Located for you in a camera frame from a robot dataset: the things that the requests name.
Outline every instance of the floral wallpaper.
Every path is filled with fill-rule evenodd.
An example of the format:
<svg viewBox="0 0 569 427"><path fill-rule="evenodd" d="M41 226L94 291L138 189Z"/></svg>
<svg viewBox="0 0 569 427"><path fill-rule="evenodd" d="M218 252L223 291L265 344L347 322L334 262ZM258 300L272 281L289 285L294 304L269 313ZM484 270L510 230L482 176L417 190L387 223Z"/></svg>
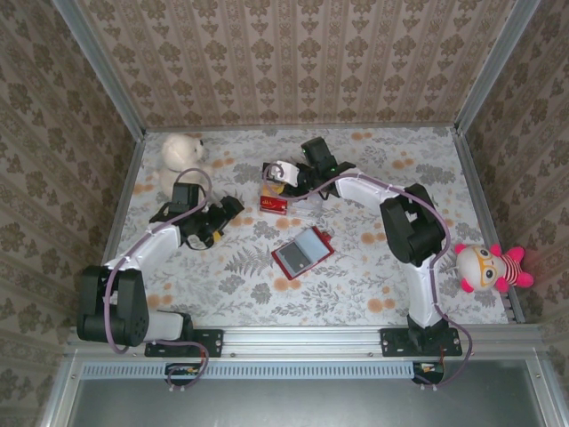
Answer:
<svg viewBox="0 0 569 427"><path fill-rule="evenodd" d="M452 122L515 0L79 0L147 128Z"/></svg>
<svg viewBox="0 0 569 427"><path fill-rule="evenodd" d="M568 58L569 3L542 0L467 135L502 244L526 248L535 285L519 295L567 398Z"/></svg>
<svg viewBox="0 0 569 427"><path fill-rule="evenodd" d="M39 420L132 149L53 4L0 2L0 425Z"/></svg>
<svg viewBox="0 0 569 427"><path fill-rule="evenodd" d="M148 133L123 228L125 251L167 199L156 170L167 133ZM239 198L245 210L212 249L183 246L146 283L151 309L190 313L198 326L356 326L406 324L409 289L389 251L381 216L330 197L321 211L283 217L258 211L263 161L302 161L301 144L325 138L339 161L387 182L420 182L445 217L453 242L482 243L450 128L216 131L195 134L209 152L214 199ZM270 253L316 225L335 254L287 280ZM438 265L443 309L465 324L508 323L497 291L466 294L455 254Z"/></svg>

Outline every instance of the table surface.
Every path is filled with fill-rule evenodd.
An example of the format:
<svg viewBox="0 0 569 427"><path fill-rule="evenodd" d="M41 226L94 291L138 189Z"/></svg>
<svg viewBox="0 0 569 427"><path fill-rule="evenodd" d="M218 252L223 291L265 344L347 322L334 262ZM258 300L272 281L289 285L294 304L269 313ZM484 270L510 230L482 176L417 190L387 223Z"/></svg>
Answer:
<svg viewBox="0 0 569 427"><path fill-rule="evenodd" d="M148 226L167 199L157 170L166 133L149 133L124 223L119 253ZM246 207L213 248L181 247L145 284L151 309L192 315L197 326L403 325L408 288L389 251L380 216L335 197L313 218L260 213L263 161L302 161L301 144L322 136L339 162L396 185L423 184L446 218L456 243L482 243L450 128L310 129L219 131L196 134L204 161L213 167L213 193L239 198ZM316 225L333 236L336 253L288 281L270 252ZM441 306L464 324L508 323L495 291L460 289L449 251L438 264Z"/></svg>

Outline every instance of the pink stuffed toy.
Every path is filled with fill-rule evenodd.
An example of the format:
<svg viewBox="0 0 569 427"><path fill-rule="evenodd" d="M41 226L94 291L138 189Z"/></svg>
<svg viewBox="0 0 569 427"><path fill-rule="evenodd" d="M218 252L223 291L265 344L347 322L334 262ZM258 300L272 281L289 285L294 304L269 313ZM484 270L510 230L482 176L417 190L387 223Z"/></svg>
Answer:
<svg viewBox="0 0 569 427"><path fill-rule="evenodd" d="M462 277L462 289L466 292L490 289L496 286L500 292L508 292L509 285L529 287L533 285L531 274L522 271L523 247L512 247L502 254L500 245L485 247L458 244L455 248L456 266Z"/></svg>

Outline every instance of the purple cable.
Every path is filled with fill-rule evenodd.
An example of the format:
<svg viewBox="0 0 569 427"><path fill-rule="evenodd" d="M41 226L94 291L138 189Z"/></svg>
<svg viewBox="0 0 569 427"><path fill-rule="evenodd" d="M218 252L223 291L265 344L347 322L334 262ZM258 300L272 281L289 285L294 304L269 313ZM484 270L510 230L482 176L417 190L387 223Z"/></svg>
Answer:
<svg viewBox="0 0 569 427"><path fill-rule="evenodd" d="M180 371L180 370L186 369L188 367L172 367L168 371L168 376L166 377L166 382L170 386L171 391L180 390L180 389L182 389L182 387L184 389L187 389L189 387L193 387L194 385L196 385L196 383L199 381L199 379L205 374L205 370L207 369L207 365L209 364L209 361L210 361L210 353L204 347L203 344L200 344L199 342L193 342L193 341L175 341L175 342L173 342L173 341L164 341L164 340L158 340L158 341L156 341L156 344L172 345L172 346L178 346L178 347L190 345L193 347L197 347L199 350L203 351L204 355L205 355L204 364L202 365L202 368L197 373L197 375L194 377L194 379L192 379L189 383L187 383L185 385L180 386L180 385L172 384L172 374L176 371Z"/></svg>
<svg viewBox="0 0 569 427"><path fill-rule="evenodd" d="M205 177L205 180L207 181L208 189L205 192L204 199L200 203L198 203L197 206L194 207L193 209L190 209L189 211L182 213L182 214L176 216L175 218L172 218L170 221L164 222L164 223L158 225L157 227L155 227L154 229L147 231L146 234L144 236L142 236L142 238L140 238L140 240L138 242L136 242L134 245L132 245L132 247L123 255L123 257L118 261L118 263L113 268L113 270L110 272L110 275L108 276L107 285L105 286L105 297L103 299L103 318L105 321L105 335L107 337L108 346L112 349L112 351L114 351L117 354L124 354L128 350L128 346L124 346L124 348L122 348L122 349L119 349L116 346L115 340L113 339L113 333L112 333L112 330L110 327L110 294L111 294L111 291L113 288L113 282L115 281L115 276L116 276L117 272L119 271L119 269L126 262L127 258L132 256L133 254L135 254L136 251L149 238L151 238L155 233L165 229L166 227L172 225L173 223L175 223L175 222L177 222L183 218L186 218L187 216L190 216L191 214L193 214L196 211L199 211L200 209L202 209L205 206L205 204L209 200L210 196L212 195L212 180L209 177L209 175L207 173L205 173L204 171L202 171L201 169L198 169L196 167L192 167L192 168L186 169L185 171L182 171L178 175L178 178L176 178L176 182L178 182L183 175L185 175L186 173L189 173L189 172L199 172Z"/></svg>
<svg viewBox="0 0 569 427"><path fill-rule="evenodd" d="M469 362L470 356L472 354L472 335L470 335L470 332L464 326L456 323L454 320L451 320L446 314L443 313L443 311L438 306L437 285L436 285L436 280L435 280L435 264L437 263L438 260L440 260L443 256L445 256L446 252L451 247L451 231L448 229L448 226L446 225L445 219L441 216L441 214L439 212L437 212L437 209L435 209L433 206L431 206L430 204L425 202L423 199L414 196L413 194L409 194L402 189L392 187L391 185L386 184L383 181L380 181L376 178L372 178L371 176L364 175L363 173L344 173L342 175L338 175L338 176L326 181L324 184L322 184L319 187L309 191L307 194L305 194L303 196L283 197L280 194L276 193L276 191L274 191L271 188L271 186L268 182L268 173L272 169L273 166L278 169L280 176L283 176L285 174L285 171L281 165L279 165L277 163L271 163L263 171L263 182L264 182L265 186L267 187L268 192L271 193L274 197L279 198L281 200L289 200L291 202L296 201L296 200L304 200L305 198L307 198L311 194L317 193L318 191L325 189L330 184L332 184L333 182L336 182L339 179L356 178L356 179L362 179L365 181L369 181L375 185L382 187L383 189L388 189L389 191L393 191L394 193L397 193L401 196L407 197L409 200L412 200L413 202L425 207L429 212L431 212L433 214L433 216L435 216L435 218L437 218L437 221L441 224L441 226L443 227L443 230L445 232L445 246L443 247L443 250L441 252L439 252L429 264L430 291L433 295L433 304L435 305L435 310L437 311L439 316L441 318L443 318L444 320L446 320L451 325L455 326L457 329L461 330L466 335L467 339L469 340L469 348L467 349L466 355L464 357L464 360L461 363L461 366L457 369L457 371L453 374L453 376L451 376L447 380L444 380L441 383L437 384L437 387L442 387L442 386L450 383L452 380L454 380L462 372L464 367ZM421 379L422 381L424 381L427 385L430 385L431 387L435 387L435 384L430 383L425 378L419 377L418 375L416 375L416 376L419 379Z"/></svg>

